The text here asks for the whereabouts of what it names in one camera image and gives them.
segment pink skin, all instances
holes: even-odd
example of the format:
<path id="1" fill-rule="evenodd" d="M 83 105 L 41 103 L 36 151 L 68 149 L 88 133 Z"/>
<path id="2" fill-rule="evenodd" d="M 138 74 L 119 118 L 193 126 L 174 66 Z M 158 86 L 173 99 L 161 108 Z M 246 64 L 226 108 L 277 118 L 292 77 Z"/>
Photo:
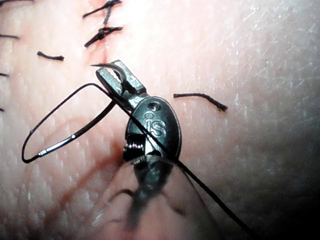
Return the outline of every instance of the pink skin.
<path id="1" fill-rule="evenodd" d="M 0 112 L 0 238 L 67 238 L 123 164 L 128 117 L 117 107 L 72 144 L 34 163 L 21 161 L 38 121 L 77 87 L 98 82 L 90 64 L 116 59 L 150 95 L 172 104 L 183 133 L 181 161 L 244 222 L 265 237 L 310 232 L 309 215 L 319 212 L 320 201 L 319 4 L 125 0 L 108 24 L 123 31 L 84 48 L 106 12 L 81 16 L 100 5 L 38 0 L 0 8 L 0 33 L 21 37 L 0 39 L 0 72 L 10 74 L 0 77 L 6 111 Z M 172 98 L 189 92 L 209 94 L 229 109 Z M 83 90 L 34 134 L 27 156 L 82 127 L 109 101 L 92 87 Z M 246 237 L 200 194 L 225 237 Z"/>

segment skin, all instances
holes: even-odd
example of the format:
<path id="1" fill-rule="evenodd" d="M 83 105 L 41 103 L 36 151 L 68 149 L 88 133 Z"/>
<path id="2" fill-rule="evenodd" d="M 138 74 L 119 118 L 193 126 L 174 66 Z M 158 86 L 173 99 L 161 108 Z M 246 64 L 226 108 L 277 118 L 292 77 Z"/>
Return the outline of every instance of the skin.
<path id="1" fill-rule="evenodd" d="M 126 0 L 113 8 L 108 24 L 123 31 L 84 48 L 106 12 L 84 20 L 82 15 L 103 3 L 38 0 L 0 8 L 0 33 L 21 37 L 0 39 L 0 72 L 10 74 L 0 77 L 0 107 L 5 109 L 0 112 L 0 238 L 65 239 L 81 228 L 103 196 L 123 164 L 128 117 L 119 108 L 34 163 L 21 161 L 21 148 L 28 132 L 67 95 L 98 82 L 90 64 L 116 59 L 150 95 L 170 102 L 183 134 L 180 160 L 239 218 L 266 239 L 306 238 L 315 232 L 320 5 L 307 0 Z M 64 62 L 41 58 L 38 51 L 63 55 Z M 209 94 L 229 109 L 221 113 L 205 99 L 172 98 L 190 92 Z M 97 89 L 83 90 L 39 128 L 26 155 L 78 130 L 109 101 Z M 226 239 L 247 237 L 200 194 Z M 181 234 L 185 229 L 179 228 Z"/>

